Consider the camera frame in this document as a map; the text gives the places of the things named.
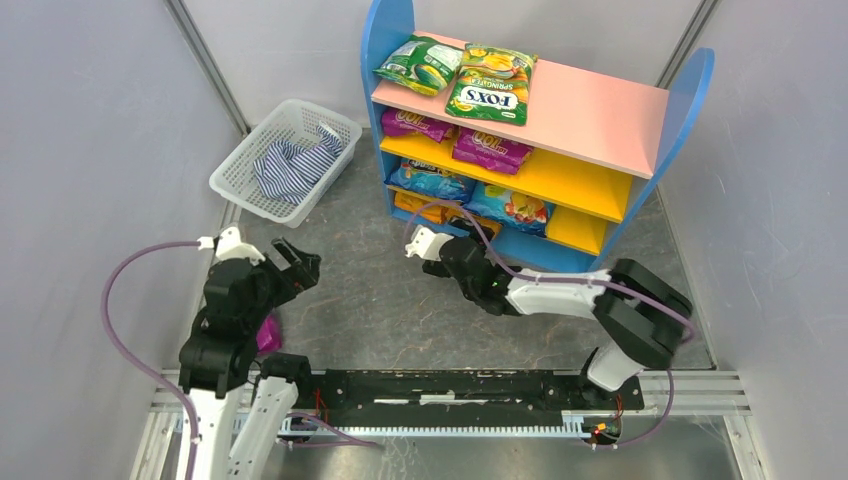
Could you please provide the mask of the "purple candy bag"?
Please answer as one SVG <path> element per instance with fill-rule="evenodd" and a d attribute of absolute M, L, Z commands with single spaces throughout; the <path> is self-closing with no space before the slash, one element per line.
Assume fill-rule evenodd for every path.
<path fill-rule="evenodd" d="M 387 108 L 380 118 L 380 123 L 384 135 L 388 137 L 417 135 L 442 143 L 456 135 L 456 127 L 448 122 L 397 108 Z"/>
<path fill-rule="evenodd" d="M 489 171 L 514 175 L 534 150 L 523 143 L 461 127 L 452 158 Z"/>
<path fill-rule="evenodd" d="M 280 350 L 283 346 L 281 325 L 275 315 L 269 315 L 256 334 L 258 354 L 268 355 Z"/>

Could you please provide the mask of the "green Fox's candy bag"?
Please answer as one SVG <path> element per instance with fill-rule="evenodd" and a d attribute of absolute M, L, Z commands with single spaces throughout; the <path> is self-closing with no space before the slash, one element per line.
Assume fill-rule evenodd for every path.
<path fill-rule="evenodd" d="M 535 54 L 467 43 L 445 112 L 456 118 L 524 126 Z"/>

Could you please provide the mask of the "orange mango candy bag front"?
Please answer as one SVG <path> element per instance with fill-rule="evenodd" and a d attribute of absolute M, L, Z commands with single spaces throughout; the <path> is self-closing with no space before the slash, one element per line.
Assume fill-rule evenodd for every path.
<path fill-rule="evenodd" d="M 474 221 L 469 220 L 464 214 L 458 211 L 451 211 L 446 219 L 447 224 L 451 227 L 467 231 L 470 235 L 476 238 L 485 236 L 488 240 L 493 240 L 502 230 L 503 226 L 495 221 L 471 215 Z"/>

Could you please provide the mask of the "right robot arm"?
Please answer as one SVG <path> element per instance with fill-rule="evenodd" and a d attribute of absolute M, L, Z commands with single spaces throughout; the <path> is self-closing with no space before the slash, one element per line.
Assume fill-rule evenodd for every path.
<path fill-rule="evenodd" d="M 425 273 L 451 278 L 464 298 L 495 316 L 556 314 L 596 321 L 609 337 L 582 368 L 594 388 L 615 392 L 645 370 L 667 370 L 694 336 L 692 303 L 639 262 L 585 273 L 511 267 L 487 254 L 487 237 L 418 226 L 404 247 Z"/>

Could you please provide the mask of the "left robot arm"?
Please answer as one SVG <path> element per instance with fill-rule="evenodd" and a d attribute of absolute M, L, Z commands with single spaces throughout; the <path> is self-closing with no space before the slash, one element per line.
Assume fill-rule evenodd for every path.
<path fill-rule="evenodd" d="M 178 470 L 189 479 L 257 479 L 284 417 L 311 380 L 306 357 L 270 355 L 247 419 L 236 430 L 236 413 L 259 353 L 257 335 L 274 309 L 317 285 L 321 258 L 277 238 L 272 245 L 288 263 L 281 269 L 235 227 L 199 243 L 213 250 L 216 261 L 203 286 L 205 304 L 178 356 L 178 386 L 190 402 Z"/>

